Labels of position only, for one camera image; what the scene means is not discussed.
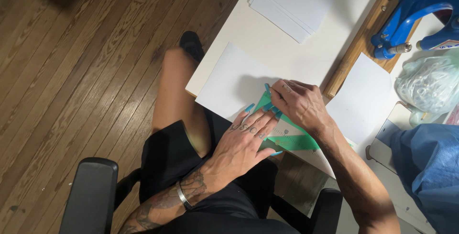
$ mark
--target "forearm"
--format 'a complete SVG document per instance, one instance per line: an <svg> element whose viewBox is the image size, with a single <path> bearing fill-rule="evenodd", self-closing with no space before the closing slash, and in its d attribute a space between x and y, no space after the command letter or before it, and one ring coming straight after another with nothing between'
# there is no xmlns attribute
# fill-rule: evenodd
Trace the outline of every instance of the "forearm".
<svg viewBox="0 0 459 234"><path fill-rule="evenodd" d="M181 189L187 201L193 206L207 196L219 191L214 175L209 174L206 165L181 181ZM120 234L137 233L157 229L185 213L185 206L180 200L175 186L167 188L150 197L132 212Z"/></svg>
<svg viewBox="0 0 459 234"><path fill-rule="evenodd" d="M315 134L336 176L343 197L351 207L361 233L385 229L399 232L393 203L381 181L350 147L336 123Z"/></svg>

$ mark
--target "label sticker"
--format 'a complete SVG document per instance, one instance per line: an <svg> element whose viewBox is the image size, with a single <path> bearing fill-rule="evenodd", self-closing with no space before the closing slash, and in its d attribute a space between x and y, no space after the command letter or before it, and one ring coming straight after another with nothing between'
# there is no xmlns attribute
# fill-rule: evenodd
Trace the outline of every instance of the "label sticker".
<svg viewBox="0 0 459 234"><path fill-rule="evenodd" d="M459 48L459 41L447 40L444 43L441 43L431 49L440 50L440 49L452 49L452 48Z"/></svg>

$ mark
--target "silver bangle bracelet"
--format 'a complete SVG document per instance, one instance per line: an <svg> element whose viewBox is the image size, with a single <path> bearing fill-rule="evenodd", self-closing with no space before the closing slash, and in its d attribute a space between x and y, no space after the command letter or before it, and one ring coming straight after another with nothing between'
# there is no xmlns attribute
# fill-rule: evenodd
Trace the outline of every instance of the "silver bangle bracelet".
<svg viewBox="0 0 459 234"><path fill-rule="evenodd" d="M177 193L179 193L179 198L180 200L183 202L183 205L185 206L185 209L187 210L192 210L193 207L191 206L191 204L188 202L188 200L186 199L185 195L183 194L182 192L182 188L180 186L180 180L178 180L176 183L175 183L175 188L177 189Z"/></svg>

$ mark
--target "green ruler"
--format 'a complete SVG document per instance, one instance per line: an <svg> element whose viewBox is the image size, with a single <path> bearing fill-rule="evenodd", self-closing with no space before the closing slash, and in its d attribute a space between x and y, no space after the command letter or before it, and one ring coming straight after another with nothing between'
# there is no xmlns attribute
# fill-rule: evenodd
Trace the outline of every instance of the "green ruler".
<svg viewBox="0 0 459 234"><path fill-rule="evenodd" d="M255 110L271 102L267 92L263 93ZM286 115L280 117L279 123L267 139L286 150L316 150L319 149L315 140L302 128L293 124Z"/></svg>

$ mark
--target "blue acrylic nail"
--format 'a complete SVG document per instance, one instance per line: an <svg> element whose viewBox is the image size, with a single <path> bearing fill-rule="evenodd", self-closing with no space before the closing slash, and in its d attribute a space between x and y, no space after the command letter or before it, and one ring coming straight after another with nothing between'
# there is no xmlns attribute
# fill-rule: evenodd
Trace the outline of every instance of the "blue acrylic nail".
<svg viewBox="0 0 459 234"><path fill-rule="evenodd" d="M264 87L266 88L266 92L271 96L271 91L269 90L269 85L267 83L264 84Z"/></svg>
<svg viewBox="0 0 459 234"><path fill-rule="evenodd" d="M245 113L249 112L254 106L255 106L255 103L250 104L250 106L248 106L248 107L244 110L244 112L245 112Z"/></svg>
<svg viewBox="0 0 459 234"><path fill-rule="evenodd" d="M263 106L261 108L261 110L263 110L264 112L267 112L271 107L273 106L273 104L271 102L269 102L268 104L266 104L265 106Z"/></svg>
<svg viewBox="0 0 459 234"><path fill-rule="evenodd" d="M278 151L278 152L275 152L275 153L271 154L270 156L276 156L276 155L281 154L281 153L283 153L283 152L284 152L284 151Z"/></svg>
<svg viewBox="0 0 459 234"><path fill-rule="evenodd" d="M276 107L273 107L271 110L273 111L274 114L277 114L279 112L279 109Z"/></svg>
<svg viewBox="0 0 459 234"><path fill-rule="evenodd" d="M277 119L280 119L281 116L282 116L282 112L281 112L281 111L277 112L277 113L274 115L274 117L277 118Z"/></svg>

